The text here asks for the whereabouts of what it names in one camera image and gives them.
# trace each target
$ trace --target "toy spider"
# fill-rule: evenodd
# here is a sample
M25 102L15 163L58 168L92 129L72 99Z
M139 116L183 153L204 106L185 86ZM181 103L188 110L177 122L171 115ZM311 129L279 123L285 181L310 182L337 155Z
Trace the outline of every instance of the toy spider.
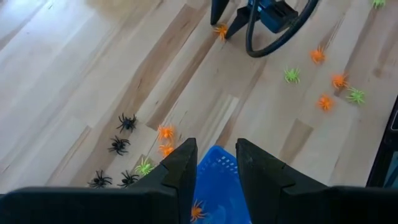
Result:
M92 179L91 182L87 183L90 187L98 189L98 188L104 188L108 184L112 184L112 178L104 177L103 170L101 170L100 174L98 173L98 171L95 171L95 172L96 172L96 177L94 179Z
M216 28L214 29L214 32L215 32L217 35L219 35L219 37L220 37L220 39L221 39L222 41L224 41L224 40L225 40L225 35L226 35L227 30L228 30L228 28L227 28L226 24L221 24L219 27L216 27Z
M163 158L166 158L170 153L174 151L173 146L169 143L167 145L160 145L159 151L163 154Z
M143 176L149 174L155 167L148 162L148 157L144 160L144 158L141 159L141 164L136 167L136 172L141 173Z
M136 128L137 118L136 118L135 114L132 116L132 119L131 119L128 117L124 117L124 114L122 113L122 118L120 118L120 116L119 116L119 120L120 120L120 122L122 122L122 124L119 127L117 127L116 129L121 128L120 133L122 133L123 129L126 129L126 130L130 129L132 132L132 130Z
M136 177L139 177L138 175L130 175L128 171L126 171L126 174L122 172L122 175L124 176L124 179L122 180L121 184L118 184L118 186L122 188L126 188L133 183L137 182L138 179Z
M326 59L325 54L323 54L323 48L321 47L318 47L316 50L311 51L310 55L312 61L317 65Z
M330 111L330 109L333 107L333 100L325 94L322 94L321 98L318 100L318 106L323 110L323 111Z
M110 152L116 151L117 154L120 156L123 156L124 152L127 152L123 150L126 147L126 144L130 144L130 141L127 139L119 139L117 136L115 136L116 139L111 139L112 142L112 147L108 148Z
M331 78L331 84L336 88L336 89L340 89L343 87L348 87L348 83L346 82L346 75L334 75Z
M207 213L202 213L203 209L200 207L202 202L197 202L198 200L195 200L195 203L191 209L191 222L196 222L199 218L205 218L207 215Z
M173 126L169 126L169 127L161 127L161 126L159 126L157 128L157 130L159 131L158 139L160 141L162 139L169 139L170 141L173 141L173 137L174 137L174 128L173 128Z
M285 69L285 80L287 81L287 83L290 82L295 82L295 83L299 83L300 79L299 79L299 74L300 74L300 70L298 68L296 69Z
M386 5L386 0L373 0L372 5L375 9L384 7Z
M349 88L348 90L351 91L351 93L347 96L348 101L357 103L359 105L361 103L365 103L363 100L365 93L363 91L359 91L355 88Z

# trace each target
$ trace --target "blue basket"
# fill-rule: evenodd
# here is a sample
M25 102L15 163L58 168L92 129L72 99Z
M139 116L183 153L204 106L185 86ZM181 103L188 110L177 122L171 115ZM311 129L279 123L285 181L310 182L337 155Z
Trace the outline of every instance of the blue basket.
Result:
M213 146L200 162L193 203L205 213L196 224L249 224L236 158Z

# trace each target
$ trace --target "blue container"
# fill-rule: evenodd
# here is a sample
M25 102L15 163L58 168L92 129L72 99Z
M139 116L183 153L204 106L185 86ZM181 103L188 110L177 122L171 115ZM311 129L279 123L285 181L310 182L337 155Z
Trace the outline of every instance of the blue container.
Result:
M210 148L198 165L193 203L206 214L196 224L251 223L236 158L222 147Z

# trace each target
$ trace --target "black toy spider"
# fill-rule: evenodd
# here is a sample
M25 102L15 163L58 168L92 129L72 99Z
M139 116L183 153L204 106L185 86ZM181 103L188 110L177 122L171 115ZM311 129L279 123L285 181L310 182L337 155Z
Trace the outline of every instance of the black toy spider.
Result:
M112 184L112 178L110 177L104 177L104 171L101 170L101 173L99 174L98 171L95 171L97 173L97 176L91 180L91 182L88 183L88 185L90 187L93 188L104 188L106 187L108 184Z
M110 152L116 151L117 154L120 156L123 156L124 152L127 152L123 150L126 147L126 144L130 144L130 141L127 139L119 139L117 136L115 136L116 139L111 139L112 142L112 147L108 148Z
M120 186L122 188L126 188L126 187L132 185L133 183L137 182L138 179L136 177L139 177L138 175L130 175L128 171L126 171L126 174L124 174L122 172L122 175L125 178L122 180L121 184L118 184L118 186Z
M124 113L122 113L122 118L120 118L120 116L119 116L119 120L120 120L120 122L122 122L122 124L119 127L117 127L116 129L121 128L120 133L122 133L123 129L126 129L126 130L130 129L132 132L132 130L134 128L136 128L137 118L136 118L135 114L132 116L132 119L131 119L128 117L124 117Z

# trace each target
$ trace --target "green toy spider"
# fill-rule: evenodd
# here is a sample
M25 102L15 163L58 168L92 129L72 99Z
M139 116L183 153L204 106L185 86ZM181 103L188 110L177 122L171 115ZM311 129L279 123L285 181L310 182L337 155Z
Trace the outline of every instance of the green toy spider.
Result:
M347 96L348 101L357 103L359 105L361 103L365 103L363 100L365 93L363 91L359 91L355 88L349 88L348 90L351 91L351 93Z
M296 69L285 69L285 80L287 81L287 83L290 82L295 82L295 83L299 83L300 79L299 79L299 74L300 74L300 70L298 68Z
M379 7L384 7L386 5L386 0L373 0L373 7L375 9Z
M142 176L145 176L149 174L153 169L155 169L155 166L153 166L150 162L148 162L148 157L144 160L144 158L141 159L141 164L136 167L136 172L138 174L141 173Z

